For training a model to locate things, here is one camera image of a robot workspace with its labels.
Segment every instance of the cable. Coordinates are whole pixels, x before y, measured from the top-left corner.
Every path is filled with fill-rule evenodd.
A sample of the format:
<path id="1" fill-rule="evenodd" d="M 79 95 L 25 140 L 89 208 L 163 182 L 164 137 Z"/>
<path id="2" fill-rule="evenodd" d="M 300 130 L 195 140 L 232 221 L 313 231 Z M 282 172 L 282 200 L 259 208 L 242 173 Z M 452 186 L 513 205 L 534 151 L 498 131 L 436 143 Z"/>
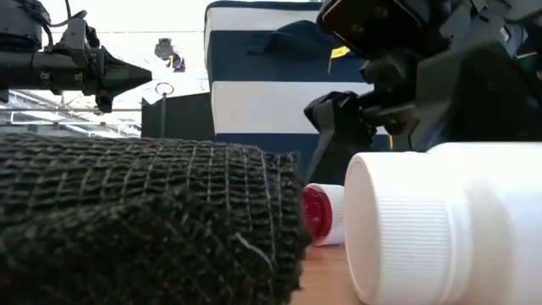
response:
<path id="1" fill-rule="evenodd" d="M 71 7 L 69 6 L 69 0 L 64 0 L 66 2 L 66 12 L 68 13 L 68 19 L 71 18 Z"/>
<path id="2" fill-rule="evenodd" d="M 48 39 L 47 46 L 48 47 L 53 47 L 53 34 L 51 33 L 51 29 L 49 28 L 48 25 L 42 25 L 41 27 L 43 27 L 43 30 L 47 34 L 47 39 Z"/>
<path id="3" fill-rule="evenodd" d="M 75 15 L 69 17 L 69 18 L 67 18 L 67 19 L 64 20 L 63 22 L 58 23 L 58 24 L 56 24 L 56 25 L 50 25 L 50 26 L 51 26 L 52 28 L 53 28 L 53 27 L 61 27 L 61 26 L 65 26 L 65 25 L 67 25 L 67 24 L 68 24 L 71 20 L 73 20 L 73 19 L 83 19 L 83 18 L 85 18 L 85 17 L 86 17 L 86 11 L 85 11 L 85 10 L 82 10 L 82 11 L 80 11 L 79 13 L 77 13 L 77 14 L 75 14 Z"/>

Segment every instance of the striped box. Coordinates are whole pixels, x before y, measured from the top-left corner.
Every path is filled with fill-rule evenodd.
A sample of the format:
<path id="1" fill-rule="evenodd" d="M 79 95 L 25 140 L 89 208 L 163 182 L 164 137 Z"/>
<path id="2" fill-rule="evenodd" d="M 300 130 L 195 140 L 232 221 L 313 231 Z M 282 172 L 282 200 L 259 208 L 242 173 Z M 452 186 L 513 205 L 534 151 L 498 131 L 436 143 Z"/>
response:
<path id="1" fill-rule="evenodd" d="M 318 133 L 303 109 L 331 91 L 372 90 L 362 59 L 333 61 L 341 45 L 314 24 L 321 3 L 217 1 L 206 10 L 205 57 L 217 141 L 301 153 L 307 169 Z"/>

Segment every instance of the white plastic bottle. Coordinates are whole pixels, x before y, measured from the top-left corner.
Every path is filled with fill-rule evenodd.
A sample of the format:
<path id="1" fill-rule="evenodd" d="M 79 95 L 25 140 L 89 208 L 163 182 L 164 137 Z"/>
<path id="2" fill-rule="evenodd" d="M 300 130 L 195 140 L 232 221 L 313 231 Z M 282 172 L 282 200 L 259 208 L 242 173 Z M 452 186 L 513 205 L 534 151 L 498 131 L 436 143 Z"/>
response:
<path id="1" fill-rule="evenodd" d="M 542 145 L 359 153 L 346 252 L 369 305 L 542 303 Z"/>

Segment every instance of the woven net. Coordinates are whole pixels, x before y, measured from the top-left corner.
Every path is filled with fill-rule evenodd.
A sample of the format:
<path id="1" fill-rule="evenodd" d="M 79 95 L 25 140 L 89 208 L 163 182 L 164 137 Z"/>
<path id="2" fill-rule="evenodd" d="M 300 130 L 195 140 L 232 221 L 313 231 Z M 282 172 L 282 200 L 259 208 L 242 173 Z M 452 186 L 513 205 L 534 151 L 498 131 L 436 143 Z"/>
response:
<path id="1" fill-rule="evenodd" d="M 309 242 L 296 156 L 0 137 L 7 304 L 284 304 Z"/>

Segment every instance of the wooden table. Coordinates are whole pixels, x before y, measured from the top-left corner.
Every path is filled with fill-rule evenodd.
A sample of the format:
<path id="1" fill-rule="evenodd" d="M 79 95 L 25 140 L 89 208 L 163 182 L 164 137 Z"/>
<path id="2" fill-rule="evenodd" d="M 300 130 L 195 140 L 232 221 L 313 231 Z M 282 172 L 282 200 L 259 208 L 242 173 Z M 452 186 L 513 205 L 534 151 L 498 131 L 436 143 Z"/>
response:
<path id="1" fill-rule="evenodd" d="M 309 249 L 301 287 L 291 305 L 362 305 L 350 282 L 344 247 Z"/>

